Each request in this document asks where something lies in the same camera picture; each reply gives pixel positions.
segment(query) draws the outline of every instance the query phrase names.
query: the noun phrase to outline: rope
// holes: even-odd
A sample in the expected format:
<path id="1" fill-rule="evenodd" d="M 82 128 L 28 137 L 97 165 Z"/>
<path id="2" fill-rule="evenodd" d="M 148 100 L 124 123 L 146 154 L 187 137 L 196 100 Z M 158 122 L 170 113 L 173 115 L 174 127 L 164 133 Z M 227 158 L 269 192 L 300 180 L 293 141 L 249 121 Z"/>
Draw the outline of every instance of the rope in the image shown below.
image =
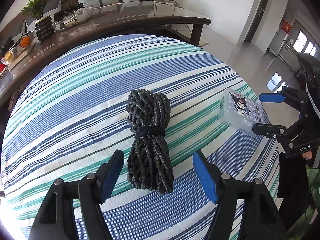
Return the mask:
<path id="1" fill-rule="evenodd" d="M 173 173 L 164 131 L 170 120 L 170 101 L 162 93 L 133 90 L 128 95 L 127 112 L 130 131 L 137 134 L 143 127 L 159 127 L 154 132 L 136 136 L 128 157 L 128 180 L 135 188 L 173 191 Z"/>

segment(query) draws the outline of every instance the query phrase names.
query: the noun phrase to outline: orange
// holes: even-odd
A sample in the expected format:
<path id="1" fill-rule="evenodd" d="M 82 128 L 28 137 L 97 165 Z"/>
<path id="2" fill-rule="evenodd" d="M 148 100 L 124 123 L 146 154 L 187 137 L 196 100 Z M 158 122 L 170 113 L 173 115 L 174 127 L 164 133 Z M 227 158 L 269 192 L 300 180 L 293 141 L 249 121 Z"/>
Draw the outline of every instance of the orange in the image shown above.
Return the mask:
<path id="1" fill-rule="evenodd" d="M 29 36 L 25 36 L 25 37 L 23 37 L 22 39 L 21 39 L 21 41 L 20 41 L 20 45 L 21 45 L 21 47 L 26 47 L 26 46 L 28 46 L 29 45 L 29 43 L 30 43 L 30 37 Z"/>

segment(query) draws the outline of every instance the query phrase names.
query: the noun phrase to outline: tiled floor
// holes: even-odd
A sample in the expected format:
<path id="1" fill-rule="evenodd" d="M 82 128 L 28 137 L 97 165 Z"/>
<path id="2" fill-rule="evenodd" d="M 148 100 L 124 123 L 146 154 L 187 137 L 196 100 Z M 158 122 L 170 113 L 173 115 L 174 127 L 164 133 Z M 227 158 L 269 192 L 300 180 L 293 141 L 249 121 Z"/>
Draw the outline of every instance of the tiled floor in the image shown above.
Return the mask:
<path id="1" fill-rule="evenodd" d="M 204 50 L 229 65 L 257 95 L 271 92 L 267 83 L 276 72 L 289 87 L 299 88 L 296 78 L 280 59 L 276 58 L 272 61 L 271 55 L 263 54 L 253 44 L 246 42 L 240 47 L 236 46 L 206 26 L 203 29 L 202 38 L 209 43 Z M 299 112 L 286 103 L 263 103 L 263 106 L 272 124 L 289 127 L 299 117 Z"/>

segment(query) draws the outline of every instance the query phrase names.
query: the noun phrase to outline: metal bolt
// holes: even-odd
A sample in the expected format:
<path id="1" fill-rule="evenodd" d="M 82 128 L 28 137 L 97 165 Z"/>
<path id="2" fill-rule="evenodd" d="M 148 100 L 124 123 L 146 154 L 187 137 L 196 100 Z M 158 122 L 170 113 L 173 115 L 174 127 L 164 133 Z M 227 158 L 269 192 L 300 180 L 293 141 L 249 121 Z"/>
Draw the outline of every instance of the metal bolt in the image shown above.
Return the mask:
<path id="1" fill-rule="evenodd" d="M 255 182 L 256 184 L 258 184 L 258 185 L 261 185 L 261 184 L 263 183 L 262 179 L 260 179 L 260 178 L 255 178 L 255 179 L 254 179 L 254 182 Z"/>
<path id="2" fill-rule="evenodd" d="M 94 174 L 93 172 L 87 175 L 87 179 L 94 179 L 95 177 L 96 177 L 96 174 Z"/>
<path id="3" fill-rule="evenodd" d="M 230 175 L 228 173 L 222 173 L 221 178 L 223 179 L 230 179 Z"/>
<path id="4" fill-rule="evenodd" d="M 62 179 L 56 179 L 55 181 L 54 181 L 54 184 L 55 185 L 60 185 L 62 183 Z"/>

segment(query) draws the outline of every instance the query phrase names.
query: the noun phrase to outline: cartoon character sticker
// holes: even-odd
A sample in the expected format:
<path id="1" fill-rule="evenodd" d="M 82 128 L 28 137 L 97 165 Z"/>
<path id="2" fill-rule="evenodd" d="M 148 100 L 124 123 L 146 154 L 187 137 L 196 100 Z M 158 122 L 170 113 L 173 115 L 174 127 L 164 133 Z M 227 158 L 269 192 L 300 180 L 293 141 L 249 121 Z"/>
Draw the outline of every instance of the cartoon character sticker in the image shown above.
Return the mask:
<path id="1" fill-rule="evenodd" d="M 245 102 L 245 98 L 238 98 L 238 97 L 236 97 L 235 95 L 233 95 L 231 93 L 230 93 L 230 95 L 231 95 L 232 99 L 235 102 L 235 108 L 238 111 L 238 114 L 242 115 L 242 116 L 244 116 L 244 114 L 249 115 L 250 114 L 250 110 L 247 107 L 247 104 Z"/>

